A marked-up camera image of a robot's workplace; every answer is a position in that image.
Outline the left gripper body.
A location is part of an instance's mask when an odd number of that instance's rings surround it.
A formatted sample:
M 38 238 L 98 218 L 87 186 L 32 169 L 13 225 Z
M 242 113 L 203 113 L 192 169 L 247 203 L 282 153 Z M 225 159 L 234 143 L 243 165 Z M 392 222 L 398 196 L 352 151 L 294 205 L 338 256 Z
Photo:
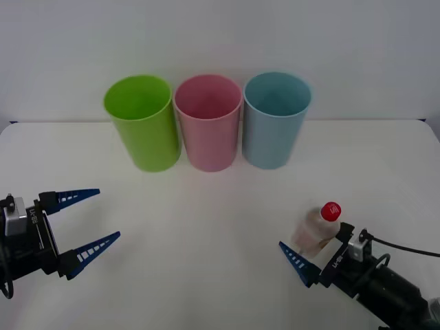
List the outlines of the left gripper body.
M 58 248 L 38 200 L 26 208 L 23 200 L 1 204 L 1 278 L 19 279 L 36 270 L 53 274 Z

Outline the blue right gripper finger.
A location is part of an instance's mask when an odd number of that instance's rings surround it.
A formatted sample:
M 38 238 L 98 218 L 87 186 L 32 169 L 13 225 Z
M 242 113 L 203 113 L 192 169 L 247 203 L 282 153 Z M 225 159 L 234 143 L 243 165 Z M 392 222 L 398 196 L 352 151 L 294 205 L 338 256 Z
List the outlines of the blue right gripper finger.
M 289 246 L 282 241 L 278 243 L 287 260 L 296 270 L 300 280 L 306 287 L 311 287 L 319 282 L 321 269 L 309 262 L 306 258 L 293 251 Z
M 341 242 L 349 242 L 351 237 L 353 236 L 353 230 L 354 230 L 353 225 L 349 223 L 341 222 L 340 230 L 335 237 L 337 240 Z

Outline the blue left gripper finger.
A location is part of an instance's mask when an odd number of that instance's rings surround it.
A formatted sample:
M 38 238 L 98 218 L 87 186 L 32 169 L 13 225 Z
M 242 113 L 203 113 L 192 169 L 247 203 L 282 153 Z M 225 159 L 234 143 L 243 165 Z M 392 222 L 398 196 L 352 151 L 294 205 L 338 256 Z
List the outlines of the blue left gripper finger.
M 60 277 L 65 276 L 67 280 L 72 280 L 119 237 L 120 232 L 117 231 L 101 239 L 60 254 L 58 256 L 58 275 Z
M 39 193 L 39 203 L 46 215 L 52 215 L 80 201 L 100 194 L 98 188 L 68 190 L 63 192 L 49 191 Z

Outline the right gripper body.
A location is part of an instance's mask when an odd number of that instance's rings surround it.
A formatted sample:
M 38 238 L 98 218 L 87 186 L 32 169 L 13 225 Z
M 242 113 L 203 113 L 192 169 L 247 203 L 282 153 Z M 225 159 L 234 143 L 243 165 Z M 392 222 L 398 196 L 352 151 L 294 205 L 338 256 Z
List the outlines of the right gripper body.
M 361 280 L 369 268 L 367 253 L 370 252 L 370 243 L 361 244 L 363 261 L 352 259 L 349 254 L 349 244 L 343 243 L 321 272 L 319 281 L 324 287 L 335 285 L 350 298 L 366 297 L 366 282 Z

